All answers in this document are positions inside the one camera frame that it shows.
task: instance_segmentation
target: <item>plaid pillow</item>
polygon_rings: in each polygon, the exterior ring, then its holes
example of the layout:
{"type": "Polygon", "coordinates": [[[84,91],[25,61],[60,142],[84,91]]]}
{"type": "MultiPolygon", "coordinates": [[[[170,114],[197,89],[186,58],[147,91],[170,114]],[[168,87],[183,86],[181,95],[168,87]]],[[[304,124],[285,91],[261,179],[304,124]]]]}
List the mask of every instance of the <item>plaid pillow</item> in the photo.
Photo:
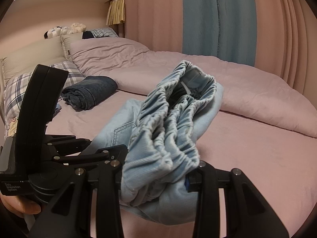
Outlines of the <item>plaid pillow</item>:
{"type": "MultiPolygon", "coordinates": [[[[83,79],[85,76],[77,68],[77,66],[69,61],[50,65],[50,67],[68,71],[68,77],[65,82],[64,88],[74,85],[83,79]]],[[[31,79],[32,73],[25,73],[18,77],[11,79],[4,91],[4,108],[5,108],[5,124],[6,131],[5,137],[7,137],[8,130],[10,128],[10,122],[19,116],[22,100],[31,79]]]]}
{"type": "Polygon", "coordinates": [[[119,37],[112,28],[96,28],[89,30],[95,38],[100,37],[119,37]]]}

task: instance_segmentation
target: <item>denim pants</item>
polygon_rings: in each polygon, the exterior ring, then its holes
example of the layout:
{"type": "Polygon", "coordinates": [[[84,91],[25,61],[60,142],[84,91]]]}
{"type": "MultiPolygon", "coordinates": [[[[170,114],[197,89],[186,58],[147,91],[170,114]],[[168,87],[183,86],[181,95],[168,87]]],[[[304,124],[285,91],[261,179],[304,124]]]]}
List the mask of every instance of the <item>denim pants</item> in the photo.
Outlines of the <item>denim pants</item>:
{"type": "Polygon", "coordinates": [[[223,87],[182,61],[141,102],[128,100],[82,154],[128,146],[120,203],[143,218],[166,224],[194,221],[197,193],[185,175],[198,167],[196,141],[217,115],[223,87]]]}

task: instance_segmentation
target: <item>metal screw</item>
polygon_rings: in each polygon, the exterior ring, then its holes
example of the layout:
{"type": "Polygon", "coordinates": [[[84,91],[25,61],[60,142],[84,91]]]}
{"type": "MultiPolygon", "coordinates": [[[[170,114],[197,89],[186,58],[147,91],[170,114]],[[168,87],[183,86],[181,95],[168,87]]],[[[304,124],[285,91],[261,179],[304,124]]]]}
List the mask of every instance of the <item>metal screw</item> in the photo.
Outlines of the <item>metal screw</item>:
{"type": "Polygon", "coordinates": [[[240,174],[242,174],[241,170],[239,168],[233,168],[232,172],[236,175],[239,176],[240,174]]]}
{"type": "Polygon", "coordinates": [[[118,160],[112,160],[110,165],[113,167],[116,167],[116,166],[120,165],[120,162],[118,160]]]}
{"type": "Polygon", "coordinates": [[[200,160],[199,161],[199,165],[198,165],[199,167],[204,167],[204,166],[206,166],[206,162],[205,161],[202,161],[202,160],[200,160]]]}
{"type": "Polygon", "coordinates": [[[75,174],[78,175],[78,176],[81,176],[84,172],[85,172],[85,170],[82,169],[82,168],[77,168],[75,170],[75,174]]]}

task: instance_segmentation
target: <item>pink comforter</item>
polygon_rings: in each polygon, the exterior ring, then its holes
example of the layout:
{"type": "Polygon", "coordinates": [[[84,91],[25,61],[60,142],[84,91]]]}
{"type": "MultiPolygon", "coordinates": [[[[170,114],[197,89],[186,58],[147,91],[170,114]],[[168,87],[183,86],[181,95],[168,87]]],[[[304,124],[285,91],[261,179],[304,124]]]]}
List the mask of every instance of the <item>pink comforter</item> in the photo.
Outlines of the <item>pink comforter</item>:
{"type": "MultiPolygon", "coordinates": [[[[219,112],[198,140],[201,158],[219,169],[241,168],[290,235],[308,217],[317,202],[317,139],[312,138],[317,137],[317,111],[282,79],[215,57],[152,52],[128,39],[81,40],[71,45],[71,52],[85,75],[110,76],[122,91],[90,111],[74,112],[62,104],[47,132],[92,139],[127,99],[144,99],[141,95],[147,95],[186,59],[215,76],[225,88],[221,107],[225,112],[219,112]]],[[[127,238],[192,236],[192,224],[167,227],[122,214],[127,238]]]]}

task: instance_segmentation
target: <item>folded dark denim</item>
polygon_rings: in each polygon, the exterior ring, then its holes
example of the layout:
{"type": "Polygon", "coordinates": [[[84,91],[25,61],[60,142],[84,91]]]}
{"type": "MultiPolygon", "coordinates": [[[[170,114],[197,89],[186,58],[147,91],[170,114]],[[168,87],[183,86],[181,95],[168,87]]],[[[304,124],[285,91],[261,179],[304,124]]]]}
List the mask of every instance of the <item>folded dark denim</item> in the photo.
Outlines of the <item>folded dark denim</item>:
{"type": "Polygon", "coordinates": [[[110,97],[118,88],[117,83],[106,76],[88,76],[83,81],[63,89],[61,96],[75,110],[89,110],[110,97]]]}

